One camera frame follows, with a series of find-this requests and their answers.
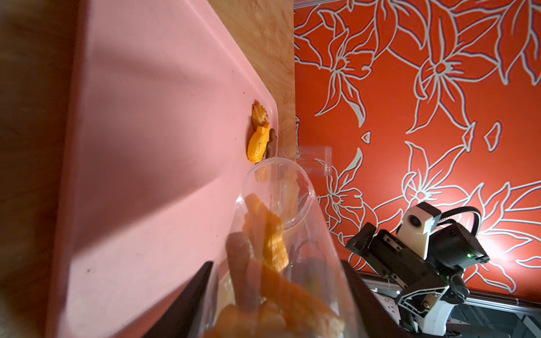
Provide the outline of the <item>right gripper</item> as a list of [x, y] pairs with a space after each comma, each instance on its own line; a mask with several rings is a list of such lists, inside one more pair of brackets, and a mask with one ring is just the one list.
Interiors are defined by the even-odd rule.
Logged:
[[402, 288], [395, 303], [411, 313], [430, 312], [448, 290], [448, 282], [431, 264], [370, 223], [347, 242], [346, 249], [362, 257], [380, 277], [394, 280]]

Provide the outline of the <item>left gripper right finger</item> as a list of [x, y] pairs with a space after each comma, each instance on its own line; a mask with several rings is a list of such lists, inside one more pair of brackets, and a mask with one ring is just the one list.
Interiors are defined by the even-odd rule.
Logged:
[[358, 314], [358, 337], [399, 338], [410, 337], [377, 300], [359, 274], [347, 261], [341, 261], [354, 306]]

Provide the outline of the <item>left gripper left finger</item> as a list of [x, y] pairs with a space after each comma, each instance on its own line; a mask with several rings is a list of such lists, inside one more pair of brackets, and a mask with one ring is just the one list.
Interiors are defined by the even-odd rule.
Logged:
[[196, 337], [199, 309], [207, 291], [214, 263], [207, 261], [144, 338]]

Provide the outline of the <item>clear cookie jar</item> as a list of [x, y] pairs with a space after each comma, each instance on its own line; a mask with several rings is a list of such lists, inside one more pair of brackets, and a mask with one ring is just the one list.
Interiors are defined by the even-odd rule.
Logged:
[[329, 146], [299, 146], [296, 161], [308, 175], [330, 176], [332, 148]]
[[193, 337], [365, 337], [314, 187], [266, 159], [235, 203]]

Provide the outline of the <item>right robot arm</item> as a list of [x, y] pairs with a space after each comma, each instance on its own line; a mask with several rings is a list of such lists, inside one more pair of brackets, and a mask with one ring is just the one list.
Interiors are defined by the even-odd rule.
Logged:
[[411, 334], [443, 337], [452, 311], [470, 294], [465, 270], [490, 260], [477, 238], [480, 225], [475, 207], [442, 212], [421, 202], [406, 211], [395, 233], [367, 223], [346, 248], [401, 287], [393, 303], [377, 297], [397, 325]]

